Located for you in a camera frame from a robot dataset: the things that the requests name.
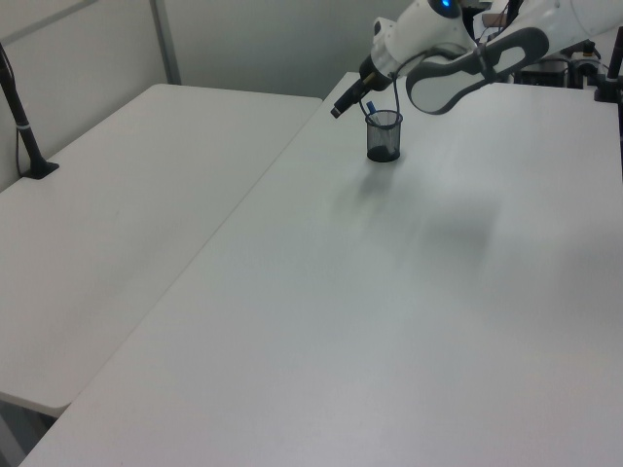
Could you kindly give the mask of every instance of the white wall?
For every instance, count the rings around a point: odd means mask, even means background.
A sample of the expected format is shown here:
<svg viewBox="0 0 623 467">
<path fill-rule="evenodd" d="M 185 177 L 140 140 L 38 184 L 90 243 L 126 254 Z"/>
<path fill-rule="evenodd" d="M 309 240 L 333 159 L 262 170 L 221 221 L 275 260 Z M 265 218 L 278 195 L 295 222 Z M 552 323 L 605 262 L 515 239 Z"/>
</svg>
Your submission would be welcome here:
<svg viewBox="0 0 623 467">
<path fill-rule="evenodd" d="M 324 98 L 413 0 L 165 0 L 182 84 Z"/>
<path fill-rule="evenodd" d="M 5 50 L 45 158 L 151 85 L 166 82 L 149 0 L 96 1 Z M 0 191 L 17 180 L 14 151 L 15 122 L 0 93 Z M 27 168 L 23 146 L 20 152 Z"/>
</svg>

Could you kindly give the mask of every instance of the black cable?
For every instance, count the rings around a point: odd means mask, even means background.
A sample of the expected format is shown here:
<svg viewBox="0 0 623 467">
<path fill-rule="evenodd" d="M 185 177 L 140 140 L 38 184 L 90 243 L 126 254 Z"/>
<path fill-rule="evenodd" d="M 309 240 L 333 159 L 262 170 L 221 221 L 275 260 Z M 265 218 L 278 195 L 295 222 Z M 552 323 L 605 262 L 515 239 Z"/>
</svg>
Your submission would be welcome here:
<svg viewBox="0 0 623 467">
<path fill-rule="evenodd" d="M 501 23 L 502 17 L 504 16 L 505 13 L 508 12 L 508 5 L 509 5 L 509 3 L 510 3 L 510 1 L 506 3 L 506 6 L 504 7 L 504 9 L 500 12 L 500 14 L 494 20 L 494 25 L 493 26 L 489 26 L 489 27 L 485 27 L 485 30 L 483 31 L 483 33 L 478 38 L 478 41 L 476 41 L 478 44 L 480 44 L 480 41 L 482 40 L 483 36 L 485 35 L 485 32 L 487 32 L 487 29 L 491 29 L 492 27 L 495 27 L 496 23 Z M 497 34 L 499 35 L 501 32 L 503 32 L 504 29 L 506 29 L 506 27 L 508 27 L 508 23 L 504 24 L 504 27 L 501 30 L 500 30 L 501 26 L 499 26 L 497 28 Z"/>
<path fill-rule="evenodd" d="M 409 58 L 404 63 L 402 63 L 398 67 L 398 69 L 396 69 L 394 73 L 390 74 L 391 83 L 393 85 L 393 94 L 396 99 L 396 121 L 392 124 L 394 126 L 398 125 L 398 122 L 400 121 L 400 97 L 398 96 L 398 85 L 397 85 L 398 75 L 400 74 L 402 69 L 405 66 L 407 66 L 409 63 L 411 63 L 413 60 L 420 58 L 422 55 L 428 54 L 429 52 L 430 51 L 424 51 L 424 52 L 420 52 L 419 54 L 413 55 L 411 58 Z M 368 125 L 376 127 L 376 128 L 382 128 L 384 126 L 384 125 L 378 125 L 375 122 L 373 122 L 371 119 L 368 119 L 370 114 L 366 112 L 365 108 L 363 107 L 363 103 L 361 102 L 361 99 L 359 99 L 359 107 L 361 108 L 361 112 L 363 112 L 364 117 L 367 119 Z"/>
<path fill-rule="evenodd" d="M 16 128 L 16 167 L 18 168 L 19 178 L 23 177 L 21 169 L 19 168 L 19 130 Z"/>
<path fill-rule="evenodd" d="M 2 57 L 2 61 L 4 62 L 5 66 L 9 69 L 9 74 L 11 75 L 11 81 L 13 81 L 13 83 L 15 84 L 16 75 L 13 72 L 13 66 L 11 66 L 11 62 L 9 61 L 9 58 L 7 57 L 7 53 L 4 52 L 4 48 L 2 47 L 2 44 L 0 44 L 0 55 Z M 19 178 L 21 178 L 23 175 L 21 173 L 21 169 L 19 168 L 19 129 L 17 128 L 16 128 L 16 168 L 18 169 Z"/>
<path fill-rule="evenodd" d="M 2 54 L 2 61 L 4 61 L 5 65 L 9 69 L 9 74 L 11 74 L 11 81 L 15 83 L 16 75 L 13 73 L 13 66 L 11 66 L 11 62 L 9 61 L 9 58 L 7 57 L 7 53 L 4 52 L 4 48 L 2 47 L 2 44 L 0 44 L 0 53 Z"/>
</svg>

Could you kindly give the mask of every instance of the table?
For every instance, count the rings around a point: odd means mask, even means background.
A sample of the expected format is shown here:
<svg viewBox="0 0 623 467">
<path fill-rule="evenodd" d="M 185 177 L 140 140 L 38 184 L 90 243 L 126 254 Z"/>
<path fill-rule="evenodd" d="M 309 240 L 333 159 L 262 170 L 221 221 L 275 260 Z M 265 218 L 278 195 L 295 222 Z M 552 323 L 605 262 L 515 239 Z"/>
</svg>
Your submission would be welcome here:
<svg viewBox="0 0 623 467">
<path fill-rule="evenodd" d="M 494 85 L 431 117 L 401 91 L 383 165 L 329 115 L 354 79 L 23 467 L 623 463 L 615 107 Z"/>
<path fill-rule="evenodd" d="M 155 86 L 0 195 L 0 400 L 58 416 L 319 99 Z"/>
</svg>

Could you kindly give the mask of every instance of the robotic arm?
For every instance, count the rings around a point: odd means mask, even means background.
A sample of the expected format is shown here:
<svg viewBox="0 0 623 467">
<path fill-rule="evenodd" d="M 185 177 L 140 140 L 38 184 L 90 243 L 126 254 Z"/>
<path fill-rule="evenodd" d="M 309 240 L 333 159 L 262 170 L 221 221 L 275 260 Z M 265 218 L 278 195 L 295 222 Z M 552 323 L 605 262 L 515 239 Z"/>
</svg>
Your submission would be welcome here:
<svg viewBox="0 0 623 467">
<path fill-rule="evenodd" d="M 560 49 L 623 23 L 621 0 L 524 0 L 499 36 L 477 46 L 465 30 L 458 0 L 415 0 L 397 22 L 378 18 L 360 80 L 335 103 L 337 119 L 370 90 L 407 76 L 411 102 L 444 114 L 466 94 Z"/>
</svg>

